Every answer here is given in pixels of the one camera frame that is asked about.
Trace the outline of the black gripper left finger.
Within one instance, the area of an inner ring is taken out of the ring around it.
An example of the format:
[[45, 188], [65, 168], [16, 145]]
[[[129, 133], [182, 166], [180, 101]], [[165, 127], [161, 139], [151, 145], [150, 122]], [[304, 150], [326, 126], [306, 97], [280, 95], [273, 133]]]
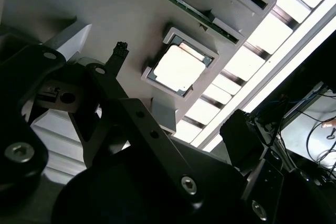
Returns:
[[117, 43], [105, 65], [68, 65], [44, 45], [28, 45], [1, 62], [1, 195], [32, 191], [47, 165], [48, 152], [31, 128], [48, 109], [68, 112], [83, 147], [87, 173], [97, 177], [126, 142], [126, 159], [138, 182], [165, 195], [198, 202], [181, 184], [192, 170], [174, 142], [139, 99], [117, 81], [128, 55]]

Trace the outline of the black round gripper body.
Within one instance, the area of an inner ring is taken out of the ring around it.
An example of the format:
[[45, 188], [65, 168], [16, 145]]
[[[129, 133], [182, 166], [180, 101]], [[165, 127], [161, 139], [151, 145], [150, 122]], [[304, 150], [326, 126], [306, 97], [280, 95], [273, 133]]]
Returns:
[[53, 223], [209, 223], [243, 218], [243, 176], [231, 165], [179, 140], [192, 168], [198, 209], [189, 209], [158, 164], [133, 147], [73, 178], [60, 192]]

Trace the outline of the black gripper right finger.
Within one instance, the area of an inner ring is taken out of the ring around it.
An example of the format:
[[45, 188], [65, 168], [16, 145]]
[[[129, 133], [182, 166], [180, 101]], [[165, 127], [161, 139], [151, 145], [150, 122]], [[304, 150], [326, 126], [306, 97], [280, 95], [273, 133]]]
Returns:
[[335, 208], [312, 176], [286, 169], [288, 157], [264, 144], [247, 113], [236, 110], [219, 133], [232, 166], [246, 179], [241, 195], [246, 223], [335, 223]]

